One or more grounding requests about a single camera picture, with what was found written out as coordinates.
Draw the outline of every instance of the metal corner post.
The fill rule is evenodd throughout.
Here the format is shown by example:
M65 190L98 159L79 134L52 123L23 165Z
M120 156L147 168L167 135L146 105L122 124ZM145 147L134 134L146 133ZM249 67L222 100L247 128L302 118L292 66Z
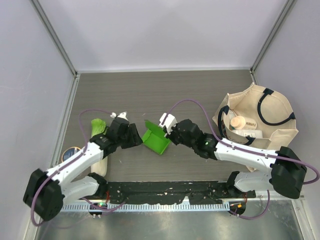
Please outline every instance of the metal corner post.
M271 29L271 32L269 33L268 37L266 38L258 56L256 57L253 65L250 69L252 75L255 74L259 63L261 62L262 58L266 54L269 46L271 45L272 41L274 40L275 36L277 35L278 31L280 30L281 26L285 22L288 14L290 13L291 9L294 7L296 2L297 2L297 0L287 0L286 3L284 4L277 20L275 21L275 23Z
M33 5L36 13L38 14L39 18L41 19L44 27L46 28L47 32L49 33L52 41L54 42L56 48L60 52L62 58L64 59L65 63L69 67L72 75L74 77L77 76L77 70L75 69L74 65L72 64L64 46L62 45L60 39L58 38L58 35L56 31L54 30L53 26L51 25L43 7L41 6L39 0L30 0L31 4Z

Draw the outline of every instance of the gray wooden tabletop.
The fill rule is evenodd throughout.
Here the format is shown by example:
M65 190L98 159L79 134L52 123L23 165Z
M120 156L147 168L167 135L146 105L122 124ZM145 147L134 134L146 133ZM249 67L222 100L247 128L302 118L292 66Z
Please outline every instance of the gray wooden tabletop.
M145 120L156 124L176 102L185 98L198 100L213 117L227 93L243 91L252 83L248 70L201 70L117 72L81 74L68 122L62 150L83 147L78 114L85 109L127 112L128 120L136 123L142 137ZM200 129L210 129L202 110L192 102L184 102L172 113L177 121L191 119ZM112 118L103 113L87 113L82 121L91 135L91 120ZM201 181L227 180L232 171L247 171L232 162L203 159L183 145L169 145L163 155L157 155L144 145L118 149L108 157L106 179L109 181Z

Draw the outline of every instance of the white wall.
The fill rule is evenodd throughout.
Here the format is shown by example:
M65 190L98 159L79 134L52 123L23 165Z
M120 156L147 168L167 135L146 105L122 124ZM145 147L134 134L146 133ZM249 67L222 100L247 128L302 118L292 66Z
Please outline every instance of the white wall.
M28 0L0 7L0 239L22 239L30 174L46 169L72 75Z
M251 67L286 0L40 0L80 71Z
M256 77L260 85L286 95L300 131L290 147L320 170L320 1L298 0L267 51ZM308 171L308 179L315 175ZM320 226L320 182L303 187Z

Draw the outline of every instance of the open green box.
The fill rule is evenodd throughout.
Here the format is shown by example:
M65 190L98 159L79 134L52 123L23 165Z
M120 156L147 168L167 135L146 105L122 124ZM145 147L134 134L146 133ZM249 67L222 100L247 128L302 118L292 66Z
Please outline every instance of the open green box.
M165 138L165 132L158 125L145 120L145 126L148 130L142 137L143 144L157 154L162 155L171 141Z

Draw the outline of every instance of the bag handle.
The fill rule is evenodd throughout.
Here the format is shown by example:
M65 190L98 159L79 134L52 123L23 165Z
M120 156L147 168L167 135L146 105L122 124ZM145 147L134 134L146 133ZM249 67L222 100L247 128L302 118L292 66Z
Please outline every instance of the bag handle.
M226 138L226 139L228 139L228 138L225 136L224 132L222 131L222 114L223 114L223 113L228 114L229 109L230 109L230 108L229 108L228 105L223 106L223 107L220 109L219 114L218 114L218 128L219 128L219 133L220 133L220 135L221 135L222 138ZM251 136L246 136L245 138L248 139L248 142L243 144L243 145L246 145L246 146L251 145L251 144L254 142L254 140L256 139L255 137L251 137Z
M283 121L281 121L281 122L271 123L271 122L268 122L268 121L265 120L265 118L262 116L262 113L261 113L261 104L262 104L262 101L266 98L267 95L271 95L271 94L273 94L274 92L275 92L275 91L273 91L273 90L271 90L271 89L269 89L269 88L266 88L266 89L263 91L263 95L262 95L262 97L260 98L260 100L259 100L259 102L258 102L257 110L258 110L258 115L259 115L261 121L262 121L264 124L269 125L269 126L279 126L279 125L285 124L286 122L290 121L291 119L296 119L296 116L295 116L294 112L292 112L287 119L285 119L285 120L283 120Z
M223 113L228 114L229 109L230 109L230 108L229 108L228 105L223 106L223 107L220 109L219 115L218 115L218 129L219 129L220 136L221 136L222 138L227 138L227 137L224 135L223 131L222 131L222 120L221 120L221 119L222 119L222 114L223 114Z

